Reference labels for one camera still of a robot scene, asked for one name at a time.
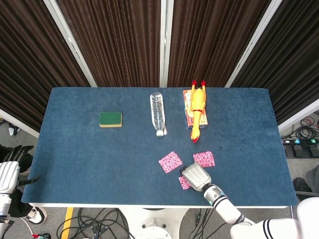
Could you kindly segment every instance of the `table edge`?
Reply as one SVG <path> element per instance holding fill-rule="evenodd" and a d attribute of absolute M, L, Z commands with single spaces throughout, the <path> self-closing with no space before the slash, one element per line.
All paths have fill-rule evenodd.
<path fill-rule="evenodd" d="M 211 208 L 210 205 L 205 206 L 181 206 L 181 205 L 120 205 L 120 204 L 82 204 L 82 203 L 29 203 L 34 207 L 48 208 Z M 236 208 L 251 208 L 251 209 L 283 209 L 289 206 L 236 206 Z"/>

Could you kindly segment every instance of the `plastic water bottle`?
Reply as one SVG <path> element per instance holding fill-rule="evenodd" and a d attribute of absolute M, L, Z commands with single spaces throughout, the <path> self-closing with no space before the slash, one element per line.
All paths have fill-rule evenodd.
<path fill-rule="evenodd" d="M 152 122 L 156 129 L 157 136 L 164 136 L 165 128 L 165 113 L 163 96 L 160 92 L 153 92 L 150 95 L 151 111 L 152 111 Z"/>

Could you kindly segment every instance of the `green sponge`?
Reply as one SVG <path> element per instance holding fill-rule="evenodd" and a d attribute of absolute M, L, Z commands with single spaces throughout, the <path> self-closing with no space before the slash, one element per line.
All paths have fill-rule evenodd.
<path fill-rule="evenodd" d="M 122 127 L 121 112 L 100 112 L 99 125 L 100 127 Z"/>

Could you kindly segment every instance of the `pink square cloth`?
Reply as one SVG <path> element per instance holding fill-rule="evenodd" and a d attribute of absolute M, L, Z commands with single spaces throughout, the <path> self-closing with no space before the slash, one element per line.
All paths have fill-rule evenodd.
<path fill-rule="evenodd" d="M 166 155 L 159 161 L 159 164 L 165 171 L 165 173 L 169 173 L 172 170 L 176 169 L 177 167 L 181 166 L 183 162 L 179 158 L 179 156 L 173 151 Z"/>
<path fill-rule="evenodd" d="M 181 176 L 178 179 L 183 190 L 187 190 L 191 188 L 191 185 L 189 184 L 189 182 L 186 180 L 184 176 Z"/>
<path fill-rule="evenodd" d="M 215 166 L 213 153 L 210 151 L 193 154 L 194 161 L 202 167 Z"/>

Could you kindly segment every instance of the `brown curtain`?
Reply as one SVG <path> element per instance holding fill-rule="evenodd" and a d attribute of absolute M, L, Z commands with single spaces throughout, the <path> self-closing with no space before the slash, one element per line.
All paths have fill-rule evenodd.
<path fill-rule="evenodd" d="M 43 1 L 0 9 L 0 109 L 39 131 L 53 87 L 89 84 Z"/>
<path fill-rule="evenodd" d="M 284 0 L 232 87 L 268 88 L 278 124 L 319 99 L 319 1 Z"/>
<path fill-rule="evenodd" d="M 159 86 L 160 0 L 57 2 L 98 86 Z"/>
<path fill-rule="evenodd" d="M 175 0 L 168 86 L 224 87 L 270 0 Z"/>

